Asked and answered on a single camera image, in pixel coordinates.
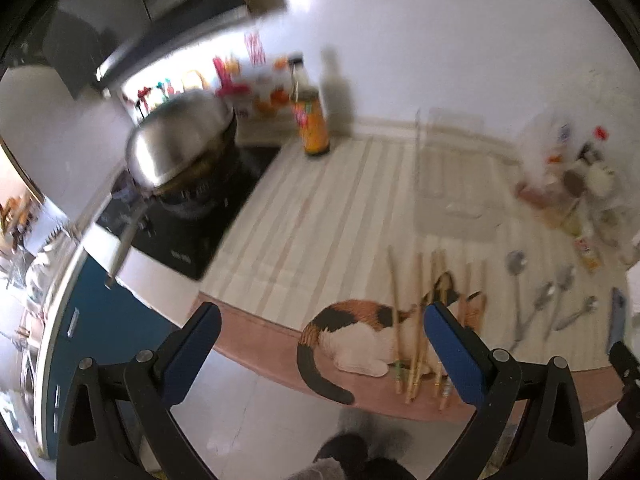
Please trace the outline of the dark shoe on floor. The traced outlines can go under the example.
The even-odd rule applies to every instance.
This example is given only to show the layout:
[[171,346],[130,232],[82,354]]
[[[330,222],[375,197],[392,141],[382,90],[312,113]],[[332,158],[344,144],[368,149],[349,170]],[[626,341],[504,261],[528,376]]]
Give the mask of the dark shoe on floor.
[[353,432],[327,440],[312,463],[330,466],[344,479],[414,479],[397,460],[371,455],[366,440]]

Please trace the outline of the clear plastic organizer tray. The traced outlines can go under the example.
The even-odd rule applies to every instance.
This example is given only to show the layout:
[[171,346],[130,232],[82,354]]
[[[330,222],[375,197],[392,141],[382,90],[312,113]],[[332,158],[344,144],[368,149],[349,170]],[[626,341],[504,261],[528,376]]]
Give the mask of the clear plastic organizer tray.
[[413,220],[423,235],[491,243],[504,206],[484,118],[432,108],[416,121]]

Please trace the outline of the blue smartphone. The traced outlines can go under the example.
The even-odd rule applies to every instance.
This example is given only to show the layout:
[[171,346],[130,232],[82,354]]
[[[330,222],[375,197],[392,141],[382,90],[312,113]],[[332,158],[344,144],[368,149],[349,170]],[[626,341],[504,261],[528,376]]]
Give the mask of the blue smartphone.
[[616,344],[624,339],[627,317],[627,297],[617,288],[612,288],[610,325],[608,326],[608,342],[605,346],[606,354],[610,354]]

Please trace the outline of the small steel spoon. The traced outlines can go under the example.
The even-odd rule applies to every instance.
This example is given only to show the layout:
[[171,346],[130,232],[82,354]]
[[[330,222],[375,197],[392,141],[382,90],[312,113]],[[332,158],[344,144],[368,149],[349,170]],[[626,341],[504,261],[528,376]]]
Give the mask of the small steel spoon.
[[578,318],[581,318],[582,316],[590,314],[597,310],[598,305],[599,299],[596,296],[587,297],[582,307],[578,311],[567,315],[565,318],[562,318],[562,320],[559,320],[559,322],[555,324],[554,330],[556,332],[565,330],[568,326],[574,324],[578,320]]

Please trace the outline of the striped cat placemat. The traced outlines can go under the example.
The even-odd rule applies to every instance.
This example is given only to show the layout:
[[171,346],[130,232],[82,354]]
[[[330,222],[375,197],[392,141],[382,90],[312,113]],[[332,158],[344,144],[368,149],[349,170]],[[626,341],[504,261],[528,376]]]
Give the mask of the striped cat placemat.
[[608,362],[608,316],[613,287],[625,288],[617,258],[589,272],[578,266],[570,238],[548,228],[511,196],[516,174],[497,159],[494,176],[506,218],[491,243],[423,235],[413,220],[414,147],[407,142],[338,140],[330,154],[311,159],[290,141],[273,159],[204,274],[198,296],[215,300],[224,314],[220,352],[288,388],[305,387],[296,347],[306,324],[337,301],[370,300],[408,310],[416,303],[416,254],[424,255],[424,292],[431,253],[458,286],[484,292],[488,304],[480,338],[491,348],[513,344],[515,307],[506,255],[521,250],[522,313],[530,315],[538,288],[563,266],[577,266],[561,313],[579,310],[596,296],[596,312],[584,315],[544,341],[549,312],[538,313],[515,355],[545,363],[567,360],[587,418],[620,400],[622,383]]

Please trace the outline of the black induction cooktop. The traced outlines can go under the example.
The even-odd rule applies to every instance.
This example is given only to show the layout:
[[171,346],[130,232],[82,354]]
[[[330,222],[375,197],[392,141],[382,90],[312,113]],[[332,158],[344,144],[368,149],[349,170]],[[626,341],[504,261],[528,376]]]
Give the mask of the black induction cooktop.
[[279,153],[276,146],[229,145],[201,180],[149,206],[132,247],[191,280],[200,280],[224,234]]

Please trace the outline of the orange sauce bottle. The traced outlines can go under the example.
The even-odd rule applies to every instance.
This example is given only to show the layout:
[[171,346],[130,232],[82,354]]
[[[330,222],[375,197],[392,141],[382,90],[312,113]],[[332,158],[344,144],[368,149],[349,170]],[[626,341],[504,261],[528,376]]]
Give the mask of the orange sauce bottle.
[[292,93],[291,102],[305,154],[308,156],[326,154],[331,144],[319,91],[316,88],[297,89]]

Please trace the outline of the blue cabinet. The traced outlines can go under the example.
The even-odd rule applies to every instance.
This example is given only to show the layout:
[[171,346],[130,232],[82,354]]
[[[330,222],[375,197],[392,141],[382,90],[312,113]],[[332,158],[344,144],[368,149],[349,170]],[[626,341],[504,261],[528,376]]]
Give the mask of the blue cabinet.
[[43,451],[58,457],[63,412],[75,370],[83,358],[97,363],[129,361],[138,351],[157,349],[177,329],[174,323],[148,308],[126,288],[105,287],[106,272],[92,257],[82,254],[48,347],[48,369],[43,373]]

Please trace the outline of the large steel spoon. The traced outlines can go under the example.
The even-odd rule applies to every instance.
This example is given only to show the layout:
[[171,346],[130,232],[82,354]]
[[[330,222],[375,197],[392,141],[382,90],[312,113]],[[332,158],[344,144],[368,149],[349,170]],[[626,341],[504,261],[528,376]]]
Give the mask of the large steel spoon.
[[518,348],[518,344],[524,337],[525,328],[522,317],[520,276],[524,272],[526,264],[526,255],[521,250],[514,250],[506,255],[506,270],[508,270],[513,280],[515,307],[514,339],[513,344],[511,344],[512,351]]

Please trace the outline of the wooden chopstick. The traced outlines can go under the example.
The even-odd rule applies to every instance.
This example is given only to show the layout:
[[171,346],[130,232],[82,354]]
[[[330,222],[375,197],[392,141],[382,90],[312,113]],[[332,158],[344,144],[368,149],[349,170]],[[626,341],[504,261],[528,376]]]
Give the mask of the wooden chopstick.
[[427,363],[428,356],[428,347],[430,346],[430,342],[428,341],[428,337],[426,334],[425,328],[425,320],[426,320],[426,312],[428,307],[434,302],[435,296],[435,281],[437,278],[437,270],[438,270],[438,255],[436,250],[431,253],[431,269],[430,269],[430,286],[428,286],[428,292],[426,293],[426,298],[422,301],[421,307],[421,317],[420,317],[420,326],[421,326],[421,337],[420,337],[420,346],[418,347],[418,355],[416,356],[416,368],[414,369],[413,380],[410,390],[410,400],[414,401],[418,397],[420,390],[420,383],[422,382],[422,377],[424,375],[424,365]]
[[413,399],[414,385],[416,378],[421,369],[421,348],[422,348],[422,307],[424,297],[424,255],[422,252],[416,254],[416,324],[413,330],[413,352],[409,377],[407,382],[407,391],[405,395],[405,404],[410,404]]

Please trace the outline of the slim steel spoon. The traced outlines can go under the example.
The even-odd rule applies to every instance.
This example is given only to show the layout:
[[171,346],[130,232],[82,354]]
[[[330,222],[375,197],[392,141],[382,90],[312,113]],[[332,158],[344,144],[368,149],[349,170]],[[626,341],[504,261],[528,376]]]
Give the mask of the slim steel spoon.
[[569,264],[568,266],[563,266],[559,272],[556,274],[556,295],[555,295],[555,303],[552,311],[552,315],[550,318],[550,322],[547,326],[546,331],[544,332],[544,341],[547,341],[551,335],[553,327],[555,326],[556,321],[558,320],[558,316],[562,307],[562,299],[566,292],[570,290],[575,281],[576,268]]

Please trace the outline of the colorful seasoning boxes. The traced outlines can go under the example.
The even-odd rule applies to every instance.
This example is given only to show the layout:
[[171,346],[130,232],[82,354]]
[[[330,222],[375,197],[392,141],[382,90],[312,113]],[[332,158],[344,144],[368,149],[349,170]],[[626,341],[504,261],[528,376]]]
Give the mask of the colorful seasoning boxes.
[[216,55],[212,62],[220,96],[239,119],[271,120],[292,115],[292,75],[286,54],[268,54],[259,32],[247,32],[245,51]]

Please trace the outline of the medium steel spoon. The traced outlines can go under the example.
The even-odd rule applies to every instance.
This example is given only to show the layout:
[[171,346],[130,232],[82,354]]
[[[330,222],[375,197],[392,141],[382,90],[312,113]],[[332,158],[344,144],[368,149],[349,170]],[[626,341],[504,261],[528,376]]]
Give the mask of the medium steel spoon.
[[555,284],[553,282],[545,282],[538,288],[534,300],[534,310],[528,318],[526,318],[521,333],[515,338],[516,344],[519,344],[525,338],[529,326],[533,323],[535,316],[547,307],[547,304],[553,298],[554,293]]

